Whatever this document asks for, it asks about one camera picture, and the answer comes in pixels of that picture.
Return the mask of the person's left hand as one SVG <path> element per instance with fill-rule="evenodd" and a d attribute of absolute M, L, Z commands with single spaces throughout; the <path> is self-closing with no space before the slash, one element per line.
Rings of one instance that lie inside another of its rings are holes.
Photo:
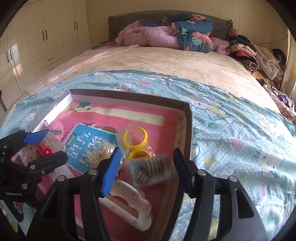
<path fill-rule="evenodd" d="M 5 203 L 3 200 L 1 200 L 1 207 L 6 212 L 6 214 L 10 216 L 23 213 L 23 204 L 20 202 L 8 201 L 7 203 Z"/>

